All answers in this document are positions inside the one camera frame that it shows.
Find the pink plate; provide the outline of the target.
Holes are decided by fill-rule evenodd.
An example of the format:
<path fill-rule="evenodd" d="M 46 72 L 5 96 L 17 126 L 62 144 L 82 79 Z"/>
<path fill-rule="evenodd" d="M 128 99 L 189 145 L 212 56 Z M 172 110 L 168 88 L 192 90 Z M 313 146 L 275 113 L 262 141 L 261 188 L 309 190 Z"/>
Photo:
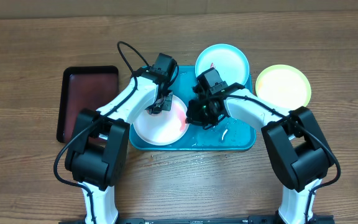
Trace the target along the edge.
<path fill-rule="evenodd" d="M 186 111 L 184 102 L 173 95 L 169 111 L 163 110 L 159 114 L 141 112 L 131 126 L 131 143 L 144 150 L 169 148 L 178 144 L 190 126 L 186 122 Z"/>

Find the light blue plate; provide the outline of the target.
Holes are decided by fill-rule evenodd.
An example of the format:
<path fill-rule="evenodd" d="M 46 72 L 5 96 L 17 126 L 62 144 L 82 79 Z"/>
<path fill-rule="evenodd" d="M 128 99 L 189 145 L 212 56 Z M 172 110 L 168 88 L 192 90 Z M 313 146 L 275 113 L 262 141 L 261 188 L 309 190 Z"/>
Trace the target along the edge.
<path fill-rule="evenodd" d="M 215 68 L 228 85 L 245 85 L 250 75 L 249 61 L 245 54 L 229 44 L 215 44 L 199 54 L 195 63 L 196 77 L 209 68 Z"/>

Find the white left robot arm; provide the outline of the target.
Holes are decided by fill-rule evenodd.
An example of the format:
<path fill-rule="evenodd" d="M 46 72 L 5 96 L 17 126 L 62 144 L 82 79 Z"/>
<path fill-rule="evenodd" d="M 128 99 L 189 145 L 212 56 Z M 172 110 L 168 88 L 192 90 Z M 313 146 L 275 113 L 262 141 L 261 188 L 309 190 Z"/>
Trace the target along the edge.
<path fill-rule="evenodd" d="M 89 75 L 70 79 L 64 124 L 65 169 L 82 190 L 83 223 L 117 223 L 114 186 L 123 170 L 130 126 L 151 106 L 167 98 L 170 78 L 131 78 L 123 92 L 117 78 Z"/>

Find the yellow-green plate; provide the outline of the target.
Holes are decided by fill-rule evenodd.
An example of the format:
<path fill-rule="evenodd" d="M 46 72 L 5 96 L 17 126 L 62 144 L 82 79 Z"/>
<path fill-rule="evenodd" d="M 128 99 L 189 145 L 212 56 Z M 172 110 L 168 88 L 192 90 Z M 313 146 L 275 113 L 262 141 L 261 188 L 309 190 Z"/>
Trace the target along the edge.
<path fill-rule="evenodd" d="M 255 92 L 260 99 L 289 110 L 307 106 L 312 94 L 307 77 L 289 65 L 272 65 L 262 70 Z"/>

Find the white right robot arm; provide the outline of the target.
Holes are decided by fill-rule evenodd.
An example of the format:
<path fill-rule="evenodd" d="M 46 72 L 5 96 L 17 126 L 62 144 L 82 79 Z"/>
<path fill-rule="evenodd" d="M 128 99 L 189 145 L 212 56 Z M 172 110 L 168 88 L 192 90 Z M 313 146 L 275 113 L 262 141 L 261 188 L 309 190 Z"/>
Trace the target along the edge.
<path fill-rule="evenodd" d="M 243 121 L 262 133 L 272 169 L 283 184 L 279 209 L 254 215 L 247 223 L 334 223 L 331 215 L 312 212 L 316 191 L 338 181 L 341 168 L 311 110 L 271 105 L 248 89 L 195 87 L 187 122 L 207 129 L 223 118 Z"/>

